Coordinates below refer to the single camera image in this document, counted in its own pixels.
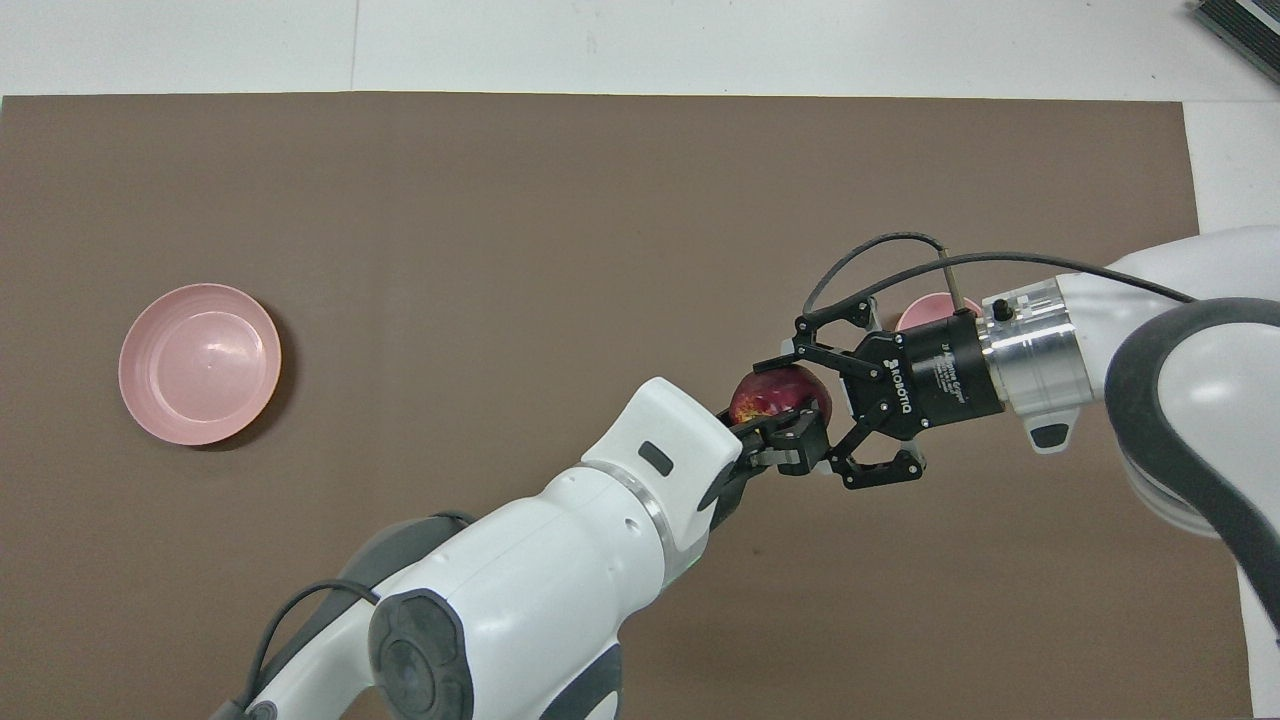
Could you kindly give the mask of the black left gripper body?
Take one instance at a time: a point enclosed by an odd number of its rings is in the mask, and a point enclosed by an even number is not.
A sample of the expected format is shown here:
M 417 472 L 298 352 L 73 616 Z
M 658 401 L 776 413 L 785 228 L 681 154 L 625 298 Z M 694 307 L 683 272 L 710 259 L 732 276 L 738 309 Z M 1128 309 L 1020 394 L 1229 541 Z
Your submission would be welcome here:
M 714 532 L 739 507 L 754 466 L 744 457 L 726 464 L 704 493 L 704 509 L 710 510 L 709 532 Z

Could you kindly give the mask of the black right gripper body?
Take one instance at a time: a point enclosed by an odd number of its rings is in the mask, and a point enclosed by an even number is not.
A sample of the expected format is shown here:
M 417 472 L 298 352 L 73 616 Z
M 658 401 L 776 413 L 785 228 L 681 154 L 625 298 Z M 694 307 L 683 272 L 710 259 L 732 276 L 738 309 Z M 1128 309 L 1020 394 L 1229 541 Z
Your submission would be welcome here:
M 978 337 L 978 315 L 956 313 L 906 331 L 873 332 L 852 351 L 874 378 L 849 379 L 858 424 L 913 439 L 923 430 L 1005 411 Z

